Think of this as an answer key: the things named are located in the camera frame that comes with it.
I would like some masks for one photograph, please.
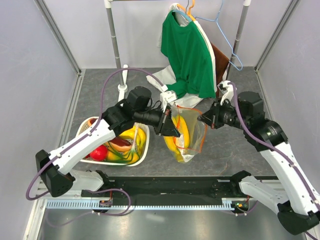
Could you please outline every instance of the plastic bag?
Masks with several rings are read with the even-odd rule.
[[[179,163],[187,163],[196,154],[201,153],[207,125],[197,120],[202,112],[195,108],[173,105],[171,109],[172,121],[181,135],[164,136],[164,141]]]

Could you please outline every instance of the tomato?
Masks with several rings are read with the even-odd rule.
[[[90,157],[95,161],[103,161],[108,153],[108,148],[104,145],[98,146],[95,150],[90,153]]]

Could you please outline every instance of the green shirt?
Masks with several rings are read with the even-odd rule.
[[[194,22],[179,26],[175,12],[162,25],[161,52],[169,59],[176,83],[167,84],[178,98],[186,93],[215,98],[212,59],[204,38]]]

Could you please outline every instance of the white basket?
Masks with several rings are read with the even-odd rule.
[[[76,136],[78,136],[79,134],[83,133],[85,130],[87,130],[90,126],[88,125],[88,121],[90,119],[98,119],[97,116],[92,116],[87,118],[86,120],[83,121],[83,123],[81,123],[78,132],[76,133]],[[146,140],[145,140],[145,144],[144,147],[142,149],[142,155],[141,158],[130,165],[127,165],[125,163],[116,163],[116,162],[104,162],[104,161],[94,161],[94,160],[86,160],[86,159],[81,159],[81,162],[84,163],[90,163],[90,164],[101,164],[101,165],[116,165],[116,166],[127,166],[127,167],[133,167],[133,166],[137,166],[140,163],[142,163],[142,161],[146,158],[147,152],[148,152],[148,146],[149,146],[149,140],[150,140],[150,131],[149,131],[149,127],[147,125],[141,124],[141,123],[135,123],[136,126],[139,126],[139,128],[141,128],[146,135]]]

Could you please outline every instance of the gray wall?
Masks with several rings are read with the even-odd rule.
[[[0,232],[19,240],[35,153],[57,146],[76,73],[33,0],[1,0],[0,23]]]
[[[238,55],[254,66],[290,0],[252,0]],[[45,0],[82,68],[114,68],[115,59],[103,0]],[[122,64],[131,67],[166,67],[167,59],[156,47],[163,20],[175,0],[116,1],[112,3]],[[186,0],[178,1],[183,6]],[[225,0],[219,22],[233,45],[243,0]],[[221,0],[198,0],[191,13],[214,19]],[[228,57],[231,49],[214,22],[199,20],[208,38]]]
[[[260,70],[272,113],[306,175],[320,191],[319,0],[297,6]]]

